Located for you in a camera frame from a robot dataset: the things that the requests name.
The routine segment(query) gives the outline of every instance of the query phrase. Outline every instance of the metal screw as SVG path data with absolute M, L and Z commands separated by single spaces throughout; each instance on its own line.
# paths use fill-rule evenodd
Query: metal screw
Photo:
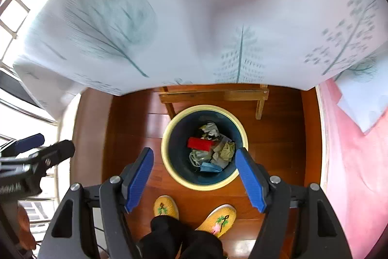
M 269 181 L 271 181 L 274 184 L 278 184 L 282 181 L 279 176 L 271 176 L 269 177 Z
M 24 164 L 24 165 L 23 165 L 23 171 L 24 171 L 24 172 L 29 171 L 30 168 L 31 168 L 31 165 L 30 165 L 30 164 Z
M 310 189 L 312 189 L 312 190 L 314 190 L 314 191 L 319 191 L 319 188 L 320 188 L 320 186 L 319 186 L 319 184 L 317 184 L 317 183 L 312 183 L 312 184 L 310 185 Z
M 114 183 L 119 183 L 120 181 L 121 181 L 120 176 L 112 176 L 112 177 L 110 177 L 110 179 L 109 179 L 109 182 L 112 183 L 112 184 L 114 184 Z
M 79 183 L 73 183 L 73 184 L 70 186 L 70 190 L 71 190 L 71 191 L 77 191 L 79 188 L 80 188 L 80 184 L 79 184 Z

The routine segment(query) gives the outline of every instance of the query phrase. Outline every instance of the black wire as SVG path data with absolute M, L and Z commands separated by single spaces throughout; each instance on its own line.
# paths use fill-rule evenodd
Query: black wire
M 98 247 L 100 247 L 102 250 L 104 250 L 107 254 L 108 254 L 108 256 L 111 256 L 104 248 L 102 248 L 99 244 L 97 244 L 97 246 Z

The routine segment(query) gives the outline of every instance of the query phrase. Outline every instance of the wooden floor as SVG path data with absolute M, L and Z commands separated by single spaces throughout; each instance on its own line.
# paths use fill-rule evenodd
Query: wooden floor
M 245 84 L 217 86 L 219 89 L 257 88 L 257 85 Z M 255 101 L 209 104 L 225 108 L 240 120 L 248 135 L 249 153 L 267 168 L 270 175 L 278 175 L 290 184 L 303 185 L 305 125 L 300 91 L 274 86 L 269 89 L 261 120 L 255 119 Z M 174 109 L 178 113 L 194 105 L 174 104 Z M 240 177 L 226 187 L 208 192 L 193 191 L 175 182 L 162 163 L 160 151 L 163 131 L 169 122 L 157 90 L 113 98 L 105 142 L 103 179 L 120 174 L 143 147 L 150 147 L 155 153 L 155 164 L 140 204 L 127 217 L 133 237 L 140 239 L 150 232 L 153 203 L 160 195 L 172 196 L 178 205 L 180 219 L 193 228 L 197 228 L 214 208 L 229 203 L 237 209 L 237 220 L 221 238 L 224 250 L 230 258 L 247 258 L 259 233 L 262 214 L 251 206 Z M 281 258 L 288 258 L 292 232 L 290 223 Z

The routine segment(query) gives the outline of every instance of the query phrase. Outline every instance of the yellow shoe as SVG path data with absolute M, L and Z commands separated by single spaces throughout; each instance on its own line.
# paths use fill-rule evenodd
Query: yellow shoe
M 154 215 L 168 215 L 179 219 L 179 211 L 175 201 L 168 195 L 158 197 L 154 203 Z
M 224 204 L 216 208 L 205 221 L 197 228 L 197 231 L 205 231 L 217 238 L 225 234 L 233 225 L 237 211 L 230 204 Z

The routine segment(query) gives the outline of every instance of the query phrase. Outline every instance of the window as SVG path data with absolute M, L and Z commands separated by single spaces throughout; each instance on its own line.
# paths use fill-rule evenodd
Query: window
M 12 68 L 19 45 L 17 33 L 37 2 L 38 0 L 0 0 L 0 72 L 17 80 L 19 80 L 17 74 Z M 58 123 L 46 111 L 2 89 L 0 89 L 0 117 L 0 145 L 36 133 L 44 135 L 44 146 L 49 146 L 59 139 Z M 20 155 L 27 156 L 37 150 Z M 35 255 L 39 252 L 39 243 L 43 240 L 59 204 L 57 173 L 57 167 L 49 169 L 47 176 L 41 179 L 42 193 L 19 201 L 27 211 L 31 232 L 38 242 L 38 247 L 33 252 Z

